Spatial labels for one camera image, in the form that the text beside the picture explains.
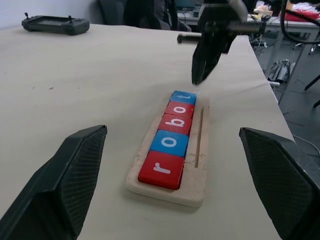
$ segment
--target wooden block holder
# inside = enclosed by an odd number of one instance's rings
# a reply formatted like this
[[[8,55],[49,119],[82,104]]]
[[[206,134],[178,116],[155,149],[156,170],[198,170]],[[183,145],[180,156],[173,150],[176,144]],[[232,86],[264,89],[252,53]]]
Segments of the wooden block holder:
[[[127,188],[134,193],[174,202],[191,207],[200,207],[205,197],[208,134],[209,98],[197,96],[188,146],[184,160],[180,188],[166,189],[138,181],[138,174],[148,155],[150,145],[169,103],[169,97],[160,107],[160,112],[151,123],[126,178]]]

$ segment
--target blue letter block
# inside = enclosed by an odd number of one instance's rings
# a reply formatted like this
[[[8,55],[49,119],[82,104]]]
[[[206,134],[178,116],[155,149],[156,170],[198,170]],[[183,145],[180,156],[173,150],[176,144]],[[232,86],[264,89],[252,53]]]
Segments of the blue letter block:
[[[159,130],[150,146],[150,151],[185,157],[189,137],[180,133]]]
[[[170,101],[176,101],[186,104],[194,105],[196,102],[197,96],[194,93],[185,92],[185,91],[174,91]]]

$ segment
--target remote controller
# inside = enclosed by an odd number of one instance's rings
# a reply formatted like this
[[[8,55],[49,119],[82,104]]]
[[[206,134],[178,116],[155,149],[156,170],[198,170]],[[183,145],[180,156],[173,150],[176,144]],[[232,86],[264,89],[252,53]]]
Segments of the remote controller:
[[[90,28],[88,20],[83,18],[58,17],[58,16],[32,16],[28,17],[21,24],[27,31],[39,31],[57,34],[78,35],[83,34]]]

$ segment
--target red cloth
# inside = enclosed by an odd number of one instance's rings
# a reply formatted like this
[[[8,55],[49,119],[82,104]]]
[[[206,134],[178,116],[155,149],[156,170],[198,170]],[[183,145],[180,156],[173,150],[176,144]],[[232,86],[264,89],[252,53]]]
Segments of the red cloth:
[[[320,17],[320,14],[318,12],[313,12],[313,11],[305,11],[305,10],[296,10],[295,12],[297,12],[298,14],[303,14],[304,16],[311,18],[313,20],[316,20],[317,18]],[[293,16],[290,13],[286,13],[284,15],[284,19],[286,21],[294,21],[294,22],[308,22],[307,20],[304,20],[300,17],[297,16]]]

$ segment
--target wall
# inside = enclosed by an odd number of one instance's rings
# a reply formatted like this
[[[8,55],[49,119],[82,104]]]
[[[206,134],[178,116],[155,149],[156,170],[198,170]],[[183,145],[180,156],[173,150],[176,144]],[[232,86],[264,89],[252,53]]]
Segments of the wall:
[[[0,29],[21,25],[29,16],[50,15],[85,18],[92,24],[102,24],[103,19],[96,0],[0,0]]]

